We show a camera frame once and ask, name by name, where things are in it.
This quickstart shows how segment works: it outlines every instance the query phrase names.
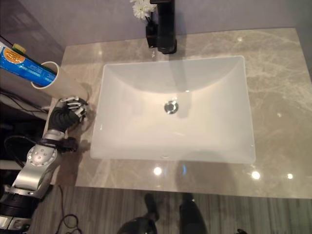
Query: person's leg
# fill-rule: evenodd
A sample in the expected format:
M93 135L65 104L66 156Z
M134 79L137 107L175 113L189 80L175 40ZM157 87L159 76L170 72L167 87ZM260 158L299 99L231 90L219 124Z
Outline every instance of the person's leg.
M207 234L205 222L192 194L183 194L180 205L180 234Z
M237 229L237 231L238 231L238 233L236 233L236 234L248 234L243 229Z
M151 194L144 197L147 214L121 226L117 234L157 234L155 222L159 219L157 205Z

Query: blue tube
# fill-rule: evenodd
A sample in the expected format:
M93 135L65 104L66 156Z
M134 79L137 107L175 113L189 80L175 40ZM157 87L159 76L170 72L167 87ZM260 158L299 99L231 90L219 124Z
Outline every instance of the blue tube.
M47 86L56 75L0 42L0 67L40 86Z

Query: sink basin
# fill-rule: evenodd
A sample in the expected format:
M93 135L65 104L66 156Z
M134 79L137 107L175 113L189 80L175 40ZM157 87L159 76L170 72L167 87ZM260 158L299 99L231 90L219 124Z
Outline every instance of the sink basin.
M91 157L253 163L244 57L105 65Z

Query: white tube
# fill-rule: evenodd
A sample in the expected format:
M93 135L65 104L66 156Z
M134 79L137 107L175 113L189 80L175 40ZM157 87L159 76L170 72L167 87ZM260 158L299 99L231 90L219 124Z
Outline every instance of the white tube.
M55 71L57 73L57 76L55 77L54 81L51 84L44 87L40 87L31 82L31 85L35 89L39 89L56 99L66 98L69 96L78 96L79 98L82 98L85 101L88 100L88 93L86 89L83 88L80 83L78 83L76 80L70 77L55 62L48 61L42 63L42 65Z

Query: chrome drain stopper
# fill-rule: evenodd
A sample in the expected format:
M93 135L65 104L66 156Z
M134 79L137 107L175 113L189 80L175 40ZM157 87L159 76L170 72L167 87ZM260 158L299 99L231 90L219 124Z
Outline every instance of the chrome drain stopper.
M165 112L169 115L174 114L178 111L179 105L177 101L168 101L164 106Z

